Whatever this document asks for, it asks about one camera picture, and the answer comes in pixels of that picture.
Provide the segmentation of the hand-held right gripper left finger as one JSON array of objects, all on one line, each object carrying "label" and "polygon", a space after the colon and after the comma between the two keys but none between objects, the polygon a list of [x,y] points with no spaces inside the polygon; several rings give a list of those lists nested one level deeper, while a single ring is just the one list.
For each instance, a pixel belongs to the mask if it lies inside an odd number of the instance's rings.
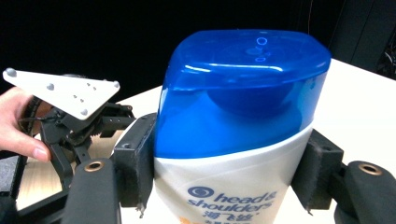
[{"label": "hand-held right gripper left finger", "polygon": [[122,207],[146,210],[153,188],[156,118],[151,113],[131,124],[110,158],[77,167],[61,224],[121,224]]}]

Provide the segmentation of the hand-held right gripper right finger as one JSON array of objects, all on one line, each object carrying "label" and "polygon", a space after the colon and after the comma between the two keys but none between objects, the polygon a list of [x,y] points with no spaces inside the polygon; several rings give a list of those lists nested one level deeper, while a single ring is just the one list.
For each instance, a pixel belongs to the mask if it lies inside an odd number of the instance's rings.
[{"label": "hand-held right gripper right finger", "polygon": [[335,224],[396,224],[396,178],[368,161],[343,164],[344,151],[314,130],[291,187],[302,207],[327,210]]}]

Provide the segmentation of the white blue-capped shampoo bottle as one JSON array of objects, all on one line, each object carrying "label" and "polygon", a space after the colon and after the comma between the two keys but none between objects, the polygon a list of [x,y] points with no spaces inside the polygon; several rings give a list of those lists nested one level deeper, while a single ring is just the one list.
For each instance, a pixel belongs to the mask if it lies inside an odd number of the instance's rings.
[{"label": "white blue-capped shampoo bottle", "polygon": [[330,63],[314,37],[291,31],[201,31],[177,46],[154,165],[179,224],[273,224]]}]

